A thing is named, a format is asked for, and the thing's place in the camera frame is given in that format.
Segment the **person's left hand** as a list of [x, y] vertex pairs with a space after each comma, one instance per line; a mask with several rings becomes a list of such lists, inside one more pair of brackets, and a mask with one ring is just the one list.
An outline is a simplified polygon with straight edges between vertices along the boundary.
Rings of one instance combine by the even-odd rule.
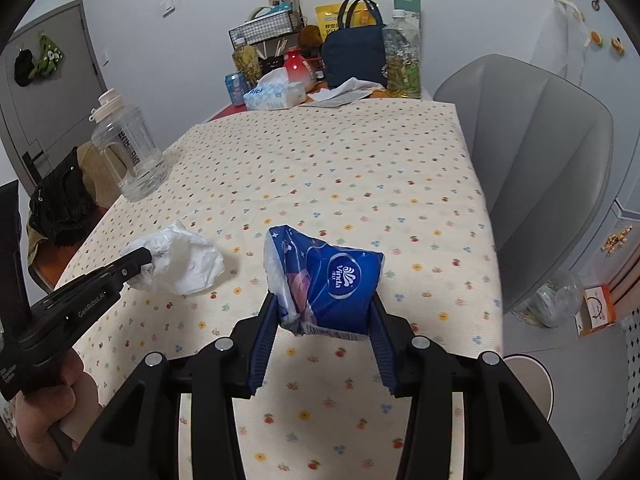
[[86, 384], [91, 376], [84, 371], [84, 362], [70, 349], [58, 367], [58, 383], [15, 397], [15, 427], [26, 455], [44, 474], [58, 478], [65, 468], [65, 457], [55, 443], [50, 428], [76, 405], [74, 385]]

